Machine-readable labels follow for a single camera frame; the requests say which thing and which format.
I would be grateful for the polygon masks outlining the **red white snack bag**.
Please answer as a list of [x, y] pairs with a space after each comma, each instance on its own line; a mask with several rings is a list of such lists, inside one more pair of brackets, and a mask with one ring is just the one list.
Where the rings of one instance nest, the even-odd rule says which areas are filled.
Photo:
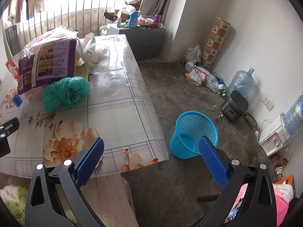
[[23, 53], [23, 50], [20, 51], [19, 53], [17, 53], [15, 56], [13, 56], [12, 58], [10, 58], [6, 63], [6, 67], [8, 69], [8, 71], [11, 73], [11, 75], [13, 76], [13, 78], [18, 81], [19, 77], [20, 77], [20, 73], [19, 73], [19, 60], [21, 58], [21, 55]]

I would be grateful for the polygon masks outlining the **green plastic bag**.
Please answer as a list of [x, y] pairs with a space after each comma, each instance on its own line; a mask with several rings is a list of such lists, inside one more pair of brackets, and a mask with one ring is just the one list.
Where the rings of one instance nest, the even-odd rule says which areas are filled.
[[46, 112], [57, 109], [61, 103], [73, 108], [84, 96], [91, 92], [90, 82], [84, 77], [75, 76], [49, 84], [43, 92], [43, 107]]

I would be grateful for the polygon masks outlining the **purple snack bag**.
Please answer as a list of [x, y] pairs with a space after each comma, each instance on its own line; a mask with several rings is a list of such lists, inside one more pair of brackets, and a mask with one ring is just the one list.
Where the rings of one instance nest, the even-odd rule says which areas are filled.
[[74, 76], [77, 31], [59, 26], [34, 38], [19, 59], [17, 93]]

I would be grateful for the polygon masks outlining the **white tote bag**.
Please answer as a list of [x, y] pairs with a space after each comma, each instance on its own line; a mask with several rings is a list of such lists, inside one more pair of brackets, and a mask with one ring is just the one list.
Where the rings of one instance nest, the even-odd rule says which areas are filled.
[[76, 54], [88, 68], [101, 65], [101, 56], [96, 47], [95, 36], [92, 32], [88, 33], [83, 40], [76, 38]]

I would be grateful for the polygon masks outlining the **clear plastic bowl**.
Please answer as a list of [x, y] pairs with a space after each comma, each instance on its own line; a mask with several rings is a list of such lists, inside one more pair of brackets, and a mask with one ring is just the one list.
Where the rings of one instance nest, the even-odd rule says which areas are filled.
[[91, 74], [101, 74], [108, 70], [110, 50], [104, 44], [92, 43], [86, 51], [87, 67]]

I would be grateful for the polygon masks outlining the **clear Pepsi bottle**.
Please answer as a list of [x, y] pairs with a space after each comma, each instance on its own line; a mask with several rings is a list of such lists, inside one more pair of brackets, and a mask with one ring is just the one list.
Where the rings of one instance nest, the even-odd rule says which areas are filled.
[[15, 94], [12, 98], [13, 104], [20, 107], [25, 101], [28, 101], [30, 104], [42, 103], [44, 90], [44, 87], [37, 87], [30, 89], [21, 95]]

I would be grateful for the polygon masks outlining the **green white fluffy rug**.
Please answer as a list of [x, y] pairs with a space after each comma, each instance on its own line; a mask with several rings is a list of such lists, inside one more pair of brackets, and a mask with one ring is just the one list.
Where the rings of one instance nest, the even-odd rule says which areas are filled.
[[1, 189], [1, 198], [6, 207], [21, 226], [25, 226], [25, 207], [28, 186], [8, 185]]

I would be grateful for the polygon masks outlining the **white water dispenser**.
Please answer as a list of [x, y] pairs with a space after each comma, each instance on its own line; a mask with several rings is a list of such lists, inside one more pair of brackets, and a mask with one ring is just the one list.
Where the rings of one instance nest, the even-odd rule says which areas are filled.
[[290, 135], [283, 125], [284, 113], [262, 128], [258, 140], [267, 157], [272, 156], [290, 142]]

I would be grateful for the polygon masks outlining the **black rice cooker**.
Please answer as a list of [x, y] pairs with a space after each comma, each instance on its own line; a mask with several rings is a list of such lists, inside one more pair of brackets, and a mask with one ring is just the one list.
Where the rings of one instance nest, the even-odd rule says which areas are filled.
[[233, 90], [221, 105], [223, 115], [231, 122], [236, 122], [243, 117], [248, 108], [248, 101], [237, 90]]

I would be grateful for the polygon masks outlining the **floral tablecloth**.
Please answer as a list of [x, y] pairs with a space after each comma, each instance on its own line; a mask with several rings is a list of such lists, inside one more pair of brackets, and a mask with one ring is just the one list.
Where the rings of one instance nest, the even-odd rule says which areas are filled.
[[167, 160], [164, 135], [143, 77], [124, 35], [100, 36], [110, 50], [106, 72], [90, 75], [90, 93], [73, 108], [61, 105], [48, 114], [42, 95], [12, 104], [17, 81], [11, 73], [1, 81], [1, 122], [18, 118], [19, 129], [8, 137], [10, 153], [1, 172], [31, 178], [36, 166], [59, 166], [74, 158], [97, 136], [104, 153], [94, 176], [138, 169]]

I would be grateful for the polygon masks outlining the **pile of floor wrappers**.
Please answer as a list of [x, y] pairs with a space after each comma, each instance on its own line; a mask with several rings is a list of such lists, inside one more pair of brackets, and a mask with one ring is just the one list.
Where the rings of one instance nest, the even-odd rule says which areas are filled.
[[195, 87], [205, 86], [212, 92], [226, 98], [226, 84], [216, 73], [211, 73], [205, 68], [191, 61], [185, 64], [185, 80]]

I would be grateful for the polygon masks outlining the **grey cabinet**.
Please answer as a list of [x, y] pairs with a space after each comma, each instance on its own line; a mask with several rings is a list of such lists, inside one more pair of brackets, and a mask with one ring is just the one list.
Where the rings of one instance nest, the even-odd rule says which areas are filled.
[[138, 61], [157, 58], [161, 51], [164, 29], [154, 28], [118, 28], [117, 24], [108, 24], [108, 35], [124, 34]]

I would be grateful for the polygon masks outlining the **blue detergent bottle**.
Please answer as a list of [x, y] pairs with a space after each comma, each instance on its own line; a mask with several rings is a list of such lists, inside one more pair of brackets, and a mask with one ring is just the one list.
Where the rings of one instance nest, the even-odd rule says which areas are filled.
[[137, 28], [138, 23], [138, 11], [134, 11], [129, 16], [128, 28], [135, 29]]

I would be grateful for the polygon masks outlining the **white plastic bag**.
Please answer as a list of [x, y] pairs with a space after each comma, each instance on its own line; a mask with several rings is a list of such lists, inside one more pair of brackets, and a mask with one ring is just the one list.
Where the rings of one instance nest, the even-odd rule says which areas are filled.
[[187, 49], [187, 51], [184, 54], [183, 61], [185, 63], [187, 63], [187, 62], [193, 62], [193, 63], [199, 62], [200, 63], [201, 59], [202, 59], [202, 50], [199, 45], [196, 45], [193, 48], [189, 47]]

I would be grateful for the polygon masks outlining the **purple cup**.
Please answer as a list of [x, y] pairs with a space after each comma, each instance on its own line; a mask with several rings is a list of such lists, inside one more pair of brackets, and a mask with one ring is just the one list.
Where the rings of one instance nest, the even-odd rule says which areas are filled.
[[161, 15], [156, 14], [156, 15], [154, 16], [153, 26], [154, 26], [155, 28], [159, 28], [160, 22], [161, 22]]

